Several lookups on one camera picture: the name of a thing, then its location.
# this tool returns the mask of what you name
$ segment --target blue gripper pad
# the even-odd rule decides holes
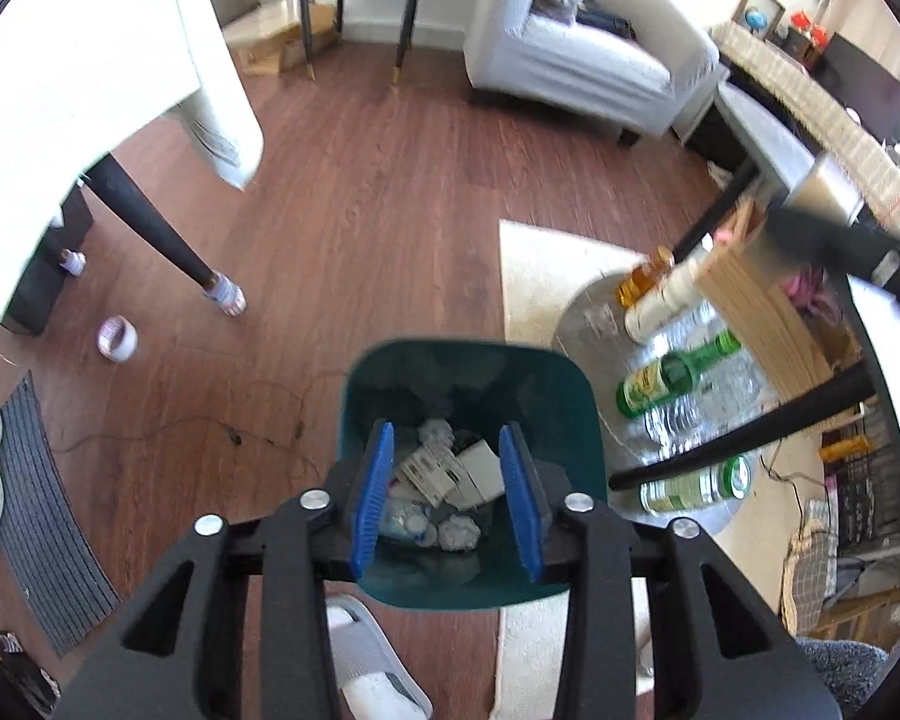
[[[372,562],[377,546],[377,531],[386,504],[386,486],[394,471],[394,425],[377,421],[370,432],[361,465],[362,473],[356,483],[360,484],[362,479],[362,489],[353,514],[350,551],[350,569],[357,579]]]
[[[520,562],[530,574],[530,579],[539,581],[543,575],[543,538],[549,512],[540,509],[540,496],[535,491],[533,458],[516,424],[506,425],[500,431],[500,470],[504,477],[506,507],[514,524]]]

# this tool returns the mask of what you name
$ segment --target curtain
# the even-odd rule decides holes
[[[821,18],[900,82],[900,24],[883,0],[831,0]]]

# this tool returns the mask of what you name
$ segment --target black monitor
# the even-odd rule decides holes
[[[900,140],[900,82],[850,41],[835,34],[812,76],[878,141]]]

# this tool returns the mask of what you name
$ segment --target green trash bin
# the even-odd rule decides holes
[[[414,443],[427,418],[468,429],[499,454],[500,428],[520,424],[530,454],[562,466],[574,490],[607,499],[600,423],[583,372],[567,357],[487,341],[407,338],[365,353],[347,377],[338,457],[359,458],[374,420]],[[497,608],[545,598],[562,584],[533,584],[520,565],[506,500],[472,553],[419,549],[380,539],[360,587],[385,604],[420,610]]]

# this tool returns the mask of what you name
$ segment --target white armchair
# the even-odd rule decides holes
[[[475,89],[536,98],[619,122],[622,142],[667,131],[719,62],[669,0],[596,0],[634,25],[639,46],[530,13],[533,0],[477,0],[463,55]]]

